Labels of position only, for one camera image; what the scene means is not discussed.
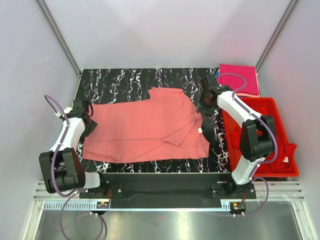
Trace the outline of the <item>salmon pink t shirt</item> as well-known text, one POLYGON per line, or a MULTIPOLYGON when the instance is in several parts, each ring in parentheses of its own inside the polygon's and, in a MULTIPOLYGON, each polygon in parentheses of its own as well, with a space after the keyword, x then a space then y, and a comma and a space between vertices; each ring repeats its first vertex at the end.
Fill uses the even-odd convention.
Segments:
POLYGON ((141 101, 94 104, 97 127, 82 157, 115 164, 208 157, 203 118, 184 91, 153 87, 148 94, 141 101))

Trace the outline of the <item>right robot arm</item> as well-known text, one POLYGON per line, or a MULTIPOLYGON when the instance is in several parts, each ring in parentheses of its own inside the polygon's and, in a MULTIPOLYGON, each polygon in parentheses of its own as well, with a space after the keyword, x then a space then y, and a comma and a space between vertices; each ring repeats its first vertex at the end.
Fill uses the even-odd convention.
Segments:
POLYGON ((240 159, 221 194, 239 198, 244 194, 261 164, 269 164, 278 156, 276 124, 271 115, 262 115, 250 108, 228 85, 218 83, 220 75, 209 75, 200 80, 202 93, 196 110, 202 116, 212 116, 215 109, 227 112, 240 126, 240 159))

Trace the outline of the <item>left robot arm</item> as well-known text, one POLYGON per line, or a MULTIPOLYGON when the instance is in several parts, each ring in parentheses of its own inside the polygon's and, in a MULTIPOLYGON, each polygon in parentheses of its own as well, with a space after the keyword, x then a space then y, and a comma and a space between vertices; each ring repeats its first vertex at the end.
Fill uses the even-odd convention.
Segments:
POLYGON ((44 99, 56 117, 62 120, 57 141, 38 158, 46 191, 68 197, 65 191, 74 193, 76 190, 90 189, 95 197, 103 198, 108 193, 108 186, 102 182, 102 175, 86 172, 77 155, 79 143, 83 143, 98 126, 91 119, 93 105, 86 99, 75 99, 72 107, 62 108, 51 96, 45 95, 44 99))

